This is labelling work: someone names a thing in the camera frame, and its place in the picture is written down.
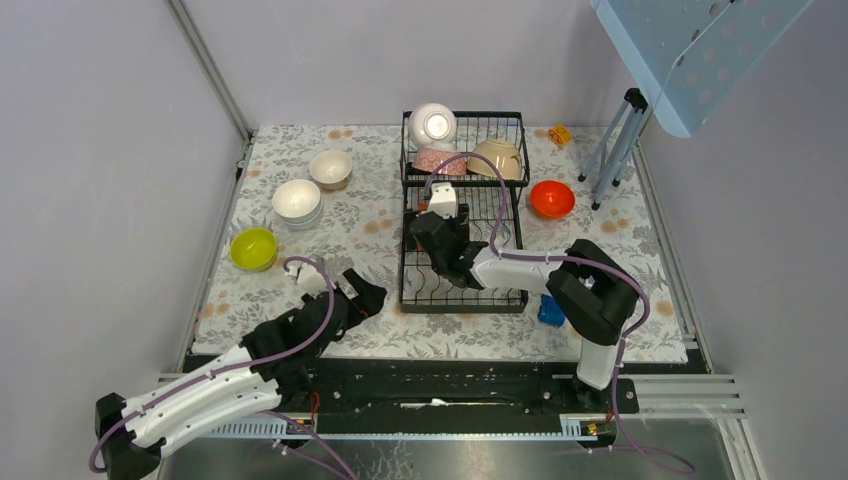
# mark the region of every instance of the pink patterned bowl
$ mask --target pink patterned bowl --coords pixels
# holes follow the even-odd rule
[[[432,172],[442,162],[454,155],[456,155],[456,152],[450,152],[447,150],[437,150],[432,147],[424,147],[418,151],[418,155],[415,156],[415,161],[412,162],[412,166],[417,168],[418,170]],[[465,175],[465,161],[466,159],[464,158],[454,160],[453,162],[442,167],[439,173],[444,175],[456,176]]]

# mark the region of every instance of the gray wall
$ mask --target gray wall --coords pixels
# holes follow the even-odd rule
[[[633,86],[588,0],[186,3],[254,123],[396,124],[439,101],[603,125]]]
[[[0,476],[95,478],[94,402],[175,363],[239,141],[163,1],[2,2],[0,46]]]
[[[848,2],[814,2],[689,140],[643,141],[773,479],[844,478]]]

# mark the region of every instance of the black dish rack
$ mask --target black dish rack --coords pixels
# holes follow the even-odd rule
[[[419,250],[414,239],[407,235],[409,212],[426,208],[424,184],[429,176],[412,167],[417,154],[406,128],[411,112],[404,112],[402,148],[400,155],[403,185],[404,224],[401,237],[399,271],[400,310],[406,313],[521,313],[527,306],[524,290],[457,288],[433,271],[430,257]],[[507,205],[503,223],[498,231],[499,248],[524,248],[518,216],[518,201],[523,187],[530,181],[524,124],[517,112],[454,112],[459,132],[457,151],[472,151],[487,138],[514,142],[521,155],[522,179],[507,180]],[[462,177],[439,175],[434,181],[449,181],[456,190],[460,209],[468,213],[471,241],[489,241],[501,204],[501,188],[496,178],[471,174]]]
[[[530,183],[530,162],[527,157],[527,141],[524,138],[524,120],[519,112],[453,112],[456,117],[457,132],[454,145],[457,152],[471,152],[487,139],[512,143],[521,156],[521,178],[505,180],[507,187],[526,187]],[[412,112],[403,112],[401,124],[400,178],[404,188],[423,186],[429,172],[423,172],[412,166],[418,148],[410,138],[409,116]],[[497,187],[497,178],[469,172],[469,175],[438,175],[434,181],[451,182],[454,187]]]

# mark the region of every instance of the reflective floor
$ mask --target reflective floor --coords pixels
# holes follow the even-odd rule
[[[665,448],[698,468],[694,478],[732,479],[717,427],[709,420],[629,420],[628,431],[641,444]],[[678,479],[636,453],[569,455],[576,443],[540,441],[339,441],[331,442],[365,480],[506,479]],[[315,442],[303,452],[332,463]],[[199,439],[166,464],[162,480],[335,479],[305,460],[282,456],[270,442]]]

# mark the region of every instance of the tripod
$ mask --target tripod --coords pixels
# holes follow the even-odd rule
[[[619,133],[615,144],[612,146],[609,157],[607,157],[607,142],[610,136],[612,136],[612,132],[618,125],[618,122],[621,120],[621,117],[624,115],[624,111],[627,110],[628,105],[630,105],[631,110],[627,114],[627,119],[624,120],[621,133]],[[621,184],[621,177],[627,168],[627,160],[630,158],[630,153],[633,151],[636,141],[639,140],[642,128],[644,128],[650,118],[650,115],[646,113],[647,110],[648,102],[642,96],[639,89],[631,88],[627,90],[627,93],[624,94],[624,102],[621,104],[621,108],[618,109],[618,113],[615,114],[615,118],[613,118],[603,138],[601,138],[601,143],[595,149],[592,158],[583,167],[580,176],[577,177],[577,181],[579,182],[586,180],[589,172],[595,168],[595,164],[600,160],[601,173],[598,177],[598,183],[592,187],[592,193],[595,194],[595,201],[592,202],[592,210],[601,208],[601,201],[604,199],[610,184],[613,187]]]

